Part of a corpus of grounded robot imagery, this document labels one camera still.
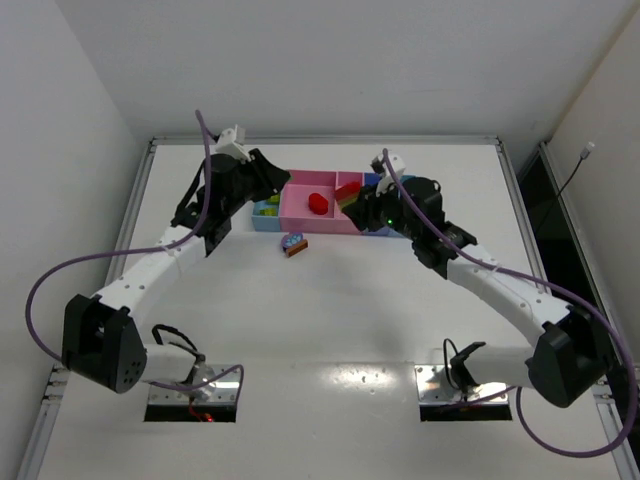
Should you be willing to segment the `multicolour lego block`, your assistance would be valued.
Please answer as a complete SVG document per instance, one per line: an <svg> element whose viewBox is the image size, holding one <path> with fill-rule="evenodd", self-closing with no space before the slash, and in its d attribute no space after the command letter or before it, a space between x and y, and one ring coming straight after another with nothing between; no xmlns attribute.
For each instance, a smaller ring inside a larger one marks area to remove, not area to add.
<svg viewBox="0 0 640 480"><path fill-rule="evenodd" d="M361 184L358 181L348 182L335 190L335 201L338 208L343 211L347 206L353 204L359 196Z"/></svg>

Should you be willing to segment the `red round lego piece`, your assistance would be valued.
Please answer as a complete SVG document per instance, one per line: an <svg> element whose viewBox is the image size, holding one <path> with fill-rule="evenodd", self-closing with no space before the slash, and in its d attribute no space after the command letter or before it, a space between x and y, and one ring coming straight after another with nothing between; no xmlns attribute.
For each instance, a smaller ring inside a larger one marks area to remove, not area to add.
<svg viewBox="0 0 640 480"><path fill-rule="evenodd" d="M318 216L324 216L329 211L329 201L320 193L311 193L308 197L309 210Z"/></svg>

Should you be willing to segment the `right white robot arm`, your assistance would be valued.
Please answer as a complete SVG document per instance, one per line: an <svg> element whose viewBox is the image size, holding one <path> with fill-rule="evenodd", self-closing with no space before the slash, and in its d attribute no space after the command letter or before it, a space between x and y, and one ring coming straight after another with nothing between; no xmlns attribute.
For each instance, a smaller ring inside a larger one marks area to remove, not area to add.
<svg viewBox="0 0 640 480"><path fill-rule="evenodd" d="M587 309L497 271L476 239L446 220L436 181L413 177L402 185L407 198L394 187L379 193L374 185L350 182L337 189L336 200L358 230L388 227L409 239L422 265L476 295L528 342L524 348L471 343L448 362L454 388L468 393L502 382L566 408L614 367L609 334Z"/></svg>

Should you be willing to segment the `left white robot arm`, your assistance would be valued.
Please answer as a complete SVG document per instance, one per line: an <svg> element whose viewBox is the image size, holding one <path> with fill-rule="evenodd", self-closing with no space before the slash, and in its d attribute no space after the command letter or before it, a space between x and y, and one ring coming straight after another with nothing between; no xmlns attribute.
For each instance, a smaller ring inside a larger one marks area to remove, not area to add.
<svg viewBox="0 0 640 480"><path fill-rule="evenodd" d="M218 247L236 212L281 192L290 178L258 149L246 161L222 152L205 158L157 246L93 296L66 305L63 365L118 394L139 382L182 392L207 385L196 377L201 352L145 343L139 328L171 285Z"/></svg>

